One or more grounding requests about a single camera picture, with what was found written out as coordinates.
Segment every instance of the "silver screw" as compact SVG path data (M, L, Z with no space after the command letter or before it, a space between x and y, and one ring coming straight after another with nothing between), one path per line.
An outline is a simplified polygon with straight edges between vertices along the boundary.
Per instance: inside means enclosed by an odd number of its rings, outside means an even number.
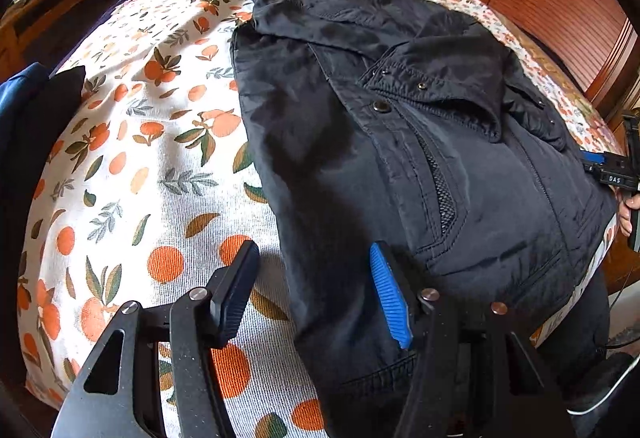
M440 299L440 292L435 288L423 288L420 290L420 299L427 302L433 302Z
M496 315L505 315L508 309L505 303L495 302L491 303L491 311Z
M200 299L204 299L207 296L207 289L202 286L198 286L189 292L189 299L192 301L199 301Z
M124 313L125 315L127 315L128 313L133 313L137 309L138 309L138 303L136 303L135 301L127 301L122 305L122 308L120 308L122 313Z

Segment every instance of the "human hand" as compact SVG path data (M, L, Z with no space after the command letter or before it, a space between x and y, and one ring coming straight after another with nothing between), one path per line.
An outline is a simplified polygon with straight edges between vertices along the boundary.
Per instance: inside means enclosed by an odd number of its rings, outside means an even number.
M618 199L618 224L620 225L620 231L625 237L629 237L631 234L631 209L640 209L640 194L631 196L630 198Z

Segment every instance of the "snap button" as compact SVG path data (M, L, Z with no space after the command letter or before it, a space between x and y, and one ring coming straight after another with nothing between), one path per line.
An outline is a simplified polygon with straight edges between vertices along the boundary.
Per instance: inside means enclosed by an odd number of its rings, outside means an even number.
M391 104L384 100L376 100L371 106L376 113L389 113L391 111Z

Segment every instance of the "metal button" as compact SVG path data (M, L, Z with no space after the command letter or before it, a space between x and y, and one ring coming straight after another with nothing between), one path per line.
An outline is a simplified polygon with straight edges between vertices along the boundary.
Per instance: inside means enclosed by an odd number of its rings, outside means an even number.
M491 303L491 311L496 315L506 315L508 309L505 303L495 302Z
M189 292L189 299L192 301L199 301L207 296L207 289L202 286L198 286Z
M377 113L389 113L391 111L391 105L384 100L376 100L371 106Z
M138 303L136 303L135 301L128 301L122 305L122 308L120 308L120 311L122 311L122 313L127 315L128 313L133 313L137 309L138 309Z
M420 290L420 300L434 302L440 299L440 292L435 288L423 288Z

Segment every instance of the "bed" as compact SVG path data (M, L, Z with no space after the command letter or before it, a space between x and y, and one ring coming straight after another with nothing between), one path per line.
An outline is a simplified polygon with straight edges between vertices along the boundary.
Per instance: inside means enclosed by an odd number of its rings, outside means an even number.
M591 103L513 23L479 0L432 1L476 17L513 49L583 148L620 151ZM172 302L253 239L263 259L250 304L238 337L212 353L232 424L241 437L326 435L293 347L275 218L248 150L228 53L233 30L251 14L249 0L126 0L60 68L86 66L82 106L34 192L18 286L26 388L47 405L62 404L124 301ZM532 342L543 342L580 298L615 234L613 218L572 300ZM170 361L161 345L173 437ZM53 417L34 419L41 434Z

